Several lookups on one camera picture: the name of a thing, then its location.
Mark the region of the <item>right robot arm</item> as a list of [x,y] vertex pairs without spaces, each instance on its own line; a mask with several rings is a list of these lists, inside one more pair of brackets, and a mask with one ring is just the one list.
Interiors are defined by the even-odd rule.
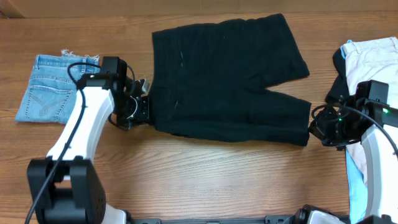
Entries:
[[397,144],[386,131],[397,127],[397,109],[387,104],[389,86],[375,80],[356,93],[312,110],[308,130],[326,147],[360,143],[368,171],[368,202],[363,223],[397,223]]

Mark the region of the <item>black shorts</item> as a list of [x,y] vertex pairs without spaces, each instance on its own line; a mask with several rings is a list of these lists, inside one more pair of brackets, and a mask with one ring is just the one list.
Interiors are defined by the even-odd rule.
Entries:
[[311,104],[271,90],[310,74],[282,14],[157,31],[152,43],[156,130],[307,145]]

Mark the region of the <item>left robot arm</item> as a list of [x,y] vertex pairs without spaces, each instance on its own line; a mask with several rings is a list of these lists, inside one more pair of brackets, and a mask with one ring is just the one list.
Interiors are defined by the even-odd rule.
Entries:
[[56,144],[44,159],[32,159],[27,179],[32,205],[25,222],[132,223],[126,210],[112,207],[93,161],[106,122],[128,131],[150,122],[146,79],[128,77],[132,68],[119,57],[104,57],[98,73],[74,80],[77,98]]

